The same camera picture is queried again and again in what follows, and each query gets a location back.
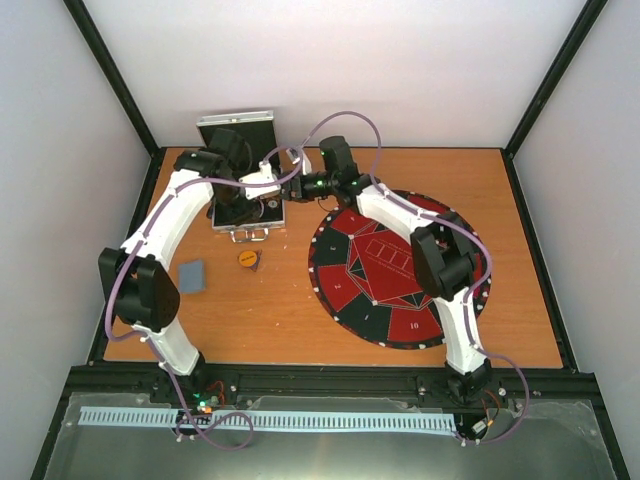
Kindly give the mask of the orange big blind button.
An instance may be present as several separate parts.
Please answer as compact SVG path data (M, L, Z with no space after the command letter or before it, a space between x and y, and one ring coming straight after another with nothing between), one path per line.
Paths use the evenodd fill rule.
M238 263L243 268L249 268L249 265L250 265L249 256L251 255L251 251L253 251L253 250L245 250L245 251L240 252L239 255L238 255Z

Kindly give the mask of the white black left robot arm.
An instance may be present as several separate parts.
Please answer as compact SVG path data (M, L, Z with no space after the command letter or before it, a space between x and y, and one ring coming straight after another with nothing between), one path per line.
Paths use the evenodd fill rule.
M105 295L104 331L119 341L113 323L147 343L159 366L175 374L172 388L186 402L201 400L208 378L197 370L204 359L178 318L180 293L169 275L175 251L205 207L222 206L224 219L241 225L259 218L263 206L239 185L252 165L252 149L237 132L219 128L208 145L178 156L165 191L138 229L98 259Z

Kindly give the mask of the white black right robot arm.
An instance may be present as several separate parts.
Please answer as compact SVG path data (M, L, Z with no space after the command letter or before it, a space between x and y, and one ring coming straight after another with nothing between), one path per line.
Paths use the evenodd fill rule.
M457 404L489 383L491 362L476 313L486 301L491 259L456 212L433 211L359 170L342 136L320 143L314 172L300 148L287 151L286 200L334 197L309 248L310 278L325 309L347 330L383 346L446 345L444 388Z

